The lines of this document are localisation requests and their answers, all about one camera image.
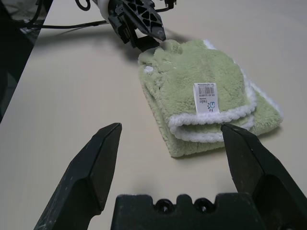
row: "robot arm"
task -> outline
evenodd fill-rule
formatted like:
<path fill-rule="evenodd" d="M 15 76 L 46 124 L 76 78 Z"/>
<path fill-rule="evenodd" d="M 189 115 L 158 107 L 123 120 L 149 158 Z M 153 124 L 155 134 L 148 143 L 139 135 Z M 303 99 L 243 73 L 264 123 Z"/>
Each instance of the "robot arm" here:
<path fill-rule="evenodd" d="M 155 10 L 152 0 L 93 0 L 121 40 L 125 44 L 130 42 L 133 48 L 137 47 L 141 51 L 159 46 L 155 38 L 161 41 L 166 39 L 158 12 L 172 9 L 177 1 L 164 1 L 166 8 Z M 138 38 L 136 29 L 147 36 Z"/>

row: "fuzzy fabric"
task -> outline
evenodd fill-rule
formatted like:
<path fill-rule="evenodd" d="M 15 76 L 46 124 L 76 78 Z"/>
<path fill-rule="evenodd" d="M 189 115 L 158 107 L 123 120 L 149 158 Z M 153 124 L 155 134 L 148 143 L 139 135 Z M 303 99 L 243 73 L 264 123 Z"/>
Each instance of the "fuzzy fabric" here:
<path fill-rule="evenodd" d="M 143 91 L 172 157 L 224 146 L 222 123 L 259 135 L 283 120 L 278 106 L 207 40 L 167 41 L 142 53 L 139 64 Z M 212 82 L 220 113 L 196 114 L 193 85 Z"/>

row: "table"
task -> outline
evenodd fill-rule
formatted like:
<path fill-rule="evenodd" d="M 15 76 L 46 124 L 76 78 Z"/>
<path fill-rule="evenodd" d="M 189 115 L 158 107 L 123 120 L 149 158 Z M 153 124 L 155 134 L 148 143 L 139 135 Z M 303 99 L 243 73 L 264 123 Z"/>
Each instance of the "table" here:
<path fill-rule="evenodd" d="M 161 13 L 168 38 L 209 39 L 233 57 L 284 110 L 262 143 L 307 195 L 307 2 L 191 0 Z M 54 0 L 46 24 L 101 20 L 70 0 Z M 109 25 L 42 30 L 0 124 L 0 228 L 34 228 L 69 162 L 101 127 L 123 124 L 113 183 L 89 230 L 110 228 L 119 194 L 176 201 L 235 192 L 224 150 L 169 156 L 138 79 L 139 51 Z"/>

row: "fabric label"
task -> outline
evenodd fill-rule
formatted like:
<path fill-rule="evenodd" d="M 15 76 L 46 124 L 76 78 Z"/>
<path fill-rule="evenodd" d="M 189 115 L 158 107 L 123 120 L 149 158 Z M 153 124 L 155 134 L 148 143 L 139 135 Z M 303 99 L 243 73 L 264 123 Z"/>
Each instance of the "fabric label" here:
<path fill-rule="evenodd" d="M 193 91 L 197 114 L 220 113 L 215 83 L 195 83 Z"/>

